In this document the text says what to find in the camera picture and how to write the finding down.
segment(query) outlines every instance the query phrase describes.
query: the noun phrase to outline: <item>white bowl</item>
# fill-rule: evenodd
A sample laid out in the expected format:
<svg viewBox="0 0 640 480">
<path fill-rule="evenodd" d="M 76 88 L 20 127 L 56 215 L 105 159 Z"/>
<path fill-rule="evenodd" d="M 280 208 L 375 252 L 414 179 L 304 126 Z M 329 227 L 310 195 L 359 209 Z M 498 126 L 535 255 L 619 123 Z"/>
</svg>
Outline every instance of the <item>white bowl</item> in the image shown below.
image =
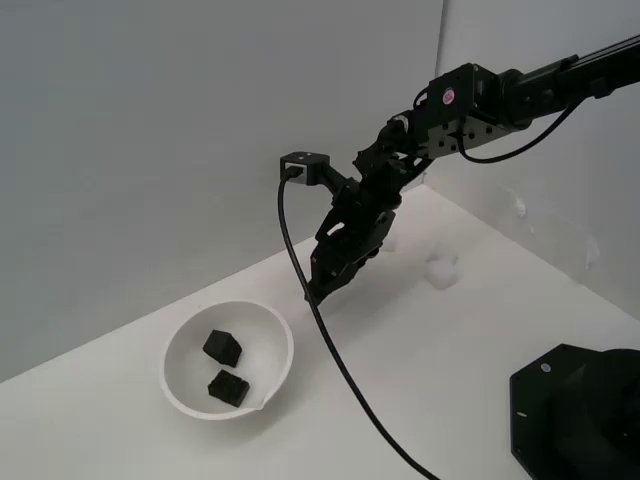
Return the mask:
<svg viewBox="0 0 640 480">
<path fill-rule="evenodd" d="M 231 333 L 242 346 L 236 368 L 220 365 L 202 351 L 212 330 Z M 187 320 L 165 350 L 160 385 L 178 410 L 202 420 L 226 420 L 262 409 L 284 382 L 293 361 L 289 325 L 271 307 L 247 300 L 213 305 Z M 221 368 L 250 384 L 240 408 L 209 395 Z"/>
</svg>

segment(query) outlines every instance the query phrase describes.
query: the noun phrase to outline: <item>white surface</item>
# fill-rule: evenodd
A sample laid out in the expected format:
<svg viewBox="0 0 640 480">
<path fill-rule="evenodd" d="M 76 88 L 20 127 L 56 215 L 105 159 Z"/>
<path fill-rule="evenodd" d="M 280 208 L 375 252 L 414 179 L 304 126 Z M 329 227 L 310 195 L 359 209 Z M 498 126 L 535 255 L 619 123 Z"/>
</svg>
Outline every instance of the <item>white surface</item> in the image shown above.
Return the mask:
<svg viewBox="0 0 640 480">
<path fill-rule="evenodd" d="M 212 330 L 229 332 L 242 347 L 236 367 L 202 351 Z M 201 420 L 228 420 L 262 410 L 280 390 L 293 361 L 293 336 L 273 308 L 232 300 L 205 308 L 171 336 L 160 366 L 160 386 L 181 412 Z M 221 369 L 249 382 L 242 408 L 212 398 L 207 385 Z"/>
<path fill-rule="evenodd" d="M 447 0 L 439 74 L 466 62 L 496 73 L 528 72 L 638 35 L 639 26 L 638 0 Z M 640 317 L 639 112 L 640 85 L 627 87 L 582 104 L 530 152 L 493 166 L 446 157 L 429 168 L 426 182 Z M 473 154 L 511 151 L 552 120 L 539 120 Z M 527 218 L 518 218 L 508 190 L 524 201 Z M 593 238 L 601 255 L 587 272 Z"/>
<path fill-rule="evenodd" d="M 344 360 L 389 430 L 443 480 L 527 480 L 509 453 L 510 375 L 561 342 L 640 348 L 640 323 L 425 187 L 395 226 L 398 251 L 321 306 Z M 434 241 L 464 270 L 445 291 L 423 279 Z M 305 264 L 312 246 L 298 248 Z M 164 342 L 238 296 L 289 321 L 291 373 L 255 415 L 191 419 L 158 387 Z M 340 377 L 284 252 L 0 384 L 0 477 L 417 478 Z"/>
<path fill-rule="evenodd" d="M 0 380 L 278 252 L 278 159 L 345 174 L 442 0 L 0 0 Z M 296 194 L 293 234 L 330 198 Z"/>
</svg>

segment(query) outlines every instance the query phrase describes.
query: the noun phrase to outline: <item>black base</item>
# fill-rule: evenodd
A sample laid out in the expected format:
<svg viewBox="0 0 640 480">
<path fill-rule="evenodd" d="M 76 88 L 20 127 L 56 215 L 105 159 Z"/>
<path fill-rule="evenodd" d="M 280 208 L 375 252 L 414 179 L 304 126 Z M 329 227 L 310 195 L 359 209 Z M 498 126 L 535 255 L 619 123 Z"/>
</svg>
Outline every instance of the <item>black base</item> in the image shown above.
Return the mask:
<svg viewBox="0 0 640 480">
<path fill-rule="evenodd" d="M 553 448 L 549 399 L 600 352 L 559 345 L 511 377 L 511 452 L 534 480 L 579 480 Z"/>
</svg>

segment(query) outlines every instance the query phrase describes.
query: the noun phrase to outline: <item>bowl rim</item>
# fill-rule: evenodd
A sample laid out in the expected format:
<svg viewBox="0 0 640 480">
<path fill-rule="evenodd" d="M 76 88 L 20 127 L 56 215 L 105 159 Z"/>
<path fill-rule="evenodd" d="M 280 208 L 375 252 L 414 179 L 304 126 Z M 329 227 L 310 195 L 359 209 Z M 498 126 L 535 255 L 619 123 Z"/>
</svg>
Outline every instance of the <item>bowl rim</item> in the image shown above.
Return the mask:
<svg viewBox="0 0 640 480">
<path fill-rule="evenodd" d="M 256 305 L 258 307 L 264 308 L 265 310 L 269 311 L 274 317 L 276 317 L 278 319 L 278 321 L 280 322 L 280 325 L 282 326 L 282 329 L 284 330 L 285 336 L 287 337 L 287 359 L 285 361 L 285 365 L 284 365 L 282 371 L 280 372 L 280 376 L 278 377 L 278 380 L 275 382 L 275 384 L 273 385 L 271 390 L 269 390 L 269 392 L 265 396 L 264 400 L 262 401 L 262 404 L 259 407 L 255 407 L 255 408 L 238 408 L 237 410 L 233 410 L 231 412 L 226 412 L 226 413 L 205 413 L 205 412 L 200 412 L 198 410 L 194 410 L 191 407 L 187 407 L 184 403 L 182 403 L 180 400 L 178 400 L 175 397 L 175 395 L 173 394 L 173 392 L 169 388 L 169 385 L 167 384 L 167 379 L 166 379 L 166 376 L 165 376 L 165 361 L 166 361 L 166 358 L 167 358 L 167 353 L 169 351 L 169 346 L 171 345 L 171 342 L 173 341 L 174 337 L 182 329 L 182 327 L 184 327 L 188 322 L 190 322 L 192 319 L 194 319 L 197 315 L 199 315 L 200 313 L 204 312 L 205 310 L 208 310 L 209 308 L 213 308 L 213 307 L 216 307 L 218 305 L 225 304 L 225 303 L 251 303 L 251 304 Z M 160 360 L 160 387 L 162 388 L 162 391 L 164 392 L 164 395 L 167 397 L 169 402 L 171 402 L 171 404 L 174 407 L 176 407 L 178 410 L 180 410 L 182 413 L 184 413 L 186 415 L 189 415 L 190 417 L 198 418 L 200 420 L 228 420 L 230 418 L 241 417 L 241 416 L 246 415 L 248 413 L 251 413 L 251 412 L 253 412 L 255 410 L 261 410 L 267 404 L 267 402 L 271 399 L 271 397 L 273 397 L 275 395 L 275 393 L 278 390 L 280 390 L 280 387 L 282 386 L 282 384 L 284 383 L 285 379 L 287 378 L 287 375 L 289 374 L 289 370 L 291 370 L 291 364 L 293 363 L 293 352 L 294 352 L 293 334 L 291 333 L 291 328 L 289 327 L 289 324 L 284 319 L 284 317 L 280 314 L 280 312 L 278 312 L 273 307 L 271 307 L 269 305 L 266 305 L 266 304 L 264 304 L 262 302 L 259 302 L 259 301 L 256 301 L 256 300 L 252 300 L 252 299 L 248 299 L 248 298 L 232 298 L 232 299 L 227 299 L 227 300 L 214 302 L 211 305 L 208 305 L 208 306 L 206 306 L 204 308 L 199 309 L 197 312 L 195 312 L 194 314 L 189 316 L 189 318 L 187 318 L 184 322 L 180 323 L 178 328 L 176 328 L 173 331 L 173 333 L 171 334 L 171 336 L 169 337 L 169 340 L 166 342 L 166 345 L 164 347 L 164 350 L 163 350 L 163 353 L 162 353 L 162 358 Z"/>
</svg>

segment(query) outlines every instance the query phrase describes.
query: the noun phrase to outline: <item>white table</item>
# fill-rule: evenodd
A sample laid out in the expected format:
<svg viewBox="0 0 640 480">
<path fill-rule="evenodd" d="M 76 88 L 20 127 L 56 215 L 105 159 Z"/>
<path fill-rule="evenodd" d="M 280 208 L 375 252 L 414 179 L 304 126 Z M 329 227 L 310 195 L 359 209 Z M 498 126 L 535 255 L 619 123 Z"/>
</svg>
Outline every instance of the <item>white table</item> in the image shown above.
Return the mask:
<svg viewBox="0 0 640 480">
<path fill-rule="evenodd" d="M 405 197 L 395 228 L 398 251 L 321 307 L 345 361 L 443 480 L 527 479 L 509 452 L 509 376 L 561 342 L 640 348 L 640 323 L 426 187 Z M 460 255 L 446 291 L 423 279 L 437 241 Z M 305 264 L 312 246 L 299 246 Z M 196 421 L 162 396 L 159 358 L 178 324 L 230 297 L 288 319 L 293 368 L 264 411 Z M 418 478 L 360 411 L 285 253 L 0 384 L 0 478 L 251 477 Z"/>
</svg>

